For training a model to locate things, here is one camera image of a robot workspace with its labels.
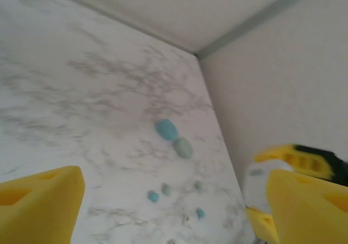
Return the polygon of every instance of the marble countertop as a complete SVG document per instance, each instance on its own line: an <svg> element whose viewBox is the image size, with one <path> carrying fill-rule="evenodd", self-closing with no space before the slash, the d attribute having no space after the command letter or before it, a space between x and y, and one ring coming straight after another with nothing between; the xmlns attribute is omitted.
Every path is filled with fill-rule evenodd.
<svg viewBox="0 0 348 244"><path fill-rule="evenodd" d="M80 166L72 244L251 243L192 55L68 0L0 0L0 83L0 182ZM191 160L158 136L161 118L191 142ZM172 195L153 204L162 183Z"/></svg>

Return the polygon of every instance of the gray marble veining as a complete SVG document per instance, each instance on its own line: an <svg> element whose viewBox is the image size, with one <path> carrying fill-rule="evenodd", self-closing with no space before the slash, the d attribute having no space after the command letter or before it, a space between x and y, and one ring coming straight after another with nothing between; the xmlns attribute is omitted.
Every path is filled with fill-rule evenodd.
<svg viewBox="0 0 348 244"><path fill-rule="evenodd" d="M192 160L156 134L160 118ZM196 59L68 0L0 0L0 150L0 182L82 168L72 244L253 239ZM162 183L172 195L153 204Z"/></svg>

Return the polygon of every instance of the gray trim strip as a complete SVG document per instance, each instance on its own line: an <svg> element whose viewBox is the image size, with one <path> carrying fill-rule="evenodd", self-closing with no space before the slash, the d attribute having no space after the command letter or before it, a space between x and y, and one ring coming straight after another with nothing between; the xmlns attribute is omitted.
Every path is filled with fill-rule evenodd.
<svg viewBox="0 0 348 244"><path fill-rule="evenodd" d="M227 44L235 41L251 30L257 28L259 25L269 20L270 18L283 12L285 9L289 8L299 0L277 0L268 7L262 9L260 12L254 14L249 19L241 23L240 25L233 28L228 33L224 34L220 38L216 39L205 48L200 50L196 56L198 60L203 60L208 56L214 54L220 48L226 46Z"/></svg>
<svg viewBox="0 0 348 244"><path fill-rule="evenodd" d="M108 18L110 18L110 19L112 19L112 20L115 20L115 21L117 21L117 22L119 22L119 23L121 23L121 24L124 24L124 25L126 25L126 26L128 26L128 27L130 27L130 28L133 28L133 29L135 29L135 30L137 30L137 31L139 31L139 32L142 32L142 33L145 34L145 35L148 35L148 36L150 36L150 37L153 37L154 39L157 39L157 40L159 40L159 41L162 41L162 42L164 42L164 43L166 43L166 44L168 44L168 45L170 45L170 46L172 46L172 47L178 48L178 49L180 49L180 50L182 50L182 51L184 51L184 52L187 52L187 53L189 53L189 54L194 55L194 52L193 52L193 51L191 51L191 50L189 50L189 49L187 49L187 48L185 48L185 47L182 47L182 46L180 46L180 45L178 45L178 44L176 44L176 43L174 43L174 42L172 42L172 41L169 41L169 40L167 40L167 39L164 39L163 37L161 37L161 36L159 36L159 35L156 35L155 33L150 32L150 31L148 31L148 30L146 30L146 29L139 28L138 26L136 26L136 25L134 25L134 24L132 24L132 23L130 23L130 22L128 22L128 21L125 21L125 20L119 18L119 17L113 15L112 13L106 12L106 11L104 11L103 9L100 9L100 8L98 8L97 6L94 6L94 5L92 5L92 4L88 3L88 2L85 2L85 1L83 1L83 0L71 0L71 1L73 1L73 2L75 2L75 3L78 3L78 4L80 4L80 5L82 5L82 6L86 7L86 8L89 8L89 9L91 9L91 10L93 10L93 11L95 11L95 12L97 12L97 13L99 13L99 14L105 16L105 17L108 17Z"/></svg>

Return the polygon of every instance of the white marble surface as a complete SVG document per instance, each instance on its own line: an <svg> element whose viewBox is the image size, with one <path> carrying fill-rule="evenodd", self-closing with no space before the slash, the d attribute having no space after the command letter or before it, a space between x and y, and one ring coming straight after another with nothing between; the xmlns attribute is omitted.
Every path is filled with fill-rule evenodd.
<svg viewBox="0 0 348 244"><path fill-rule="evenodd" d="M0 0L0 82L0 182L80 166L72 244L252 240L192 55L68 0ZM192 160L157 135L164 117L192 143ZM173 193L153 204L146 194L162 183Z"/></svg>

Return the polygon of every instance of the small blue bead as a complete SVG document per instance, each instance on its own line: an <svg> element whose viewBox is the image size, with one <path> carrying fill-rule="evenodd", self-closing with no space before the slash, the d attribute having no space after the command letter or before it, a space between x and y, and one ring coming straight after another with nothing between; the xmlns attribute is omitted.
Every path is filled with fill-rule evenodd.
<svg viewBox="0 0 348 244"><path fill-rule="evenodd" d="M163 119L156 123L155 125L157 133L168 141L173 141L178 139L179 132L175 125L169 119Z"/></svg>
<svg viewBox="0 0 348 244"><path fill-rule="evenodd" d="M204 217L206 216L206 213L205 213L204 210L202 210L201 208L198 208L198 209L196 210L196 212L197 212L198 218L204 218Z"/></svg>
<svg viewBox="0 0 348 244"><path fill-rule="evenodd" d="M157 202L159 200L159 195L158 193L154 192L154 191L150 191L148 194L147 194L147 198L149 200L151 200L153 203Z"/></svg>

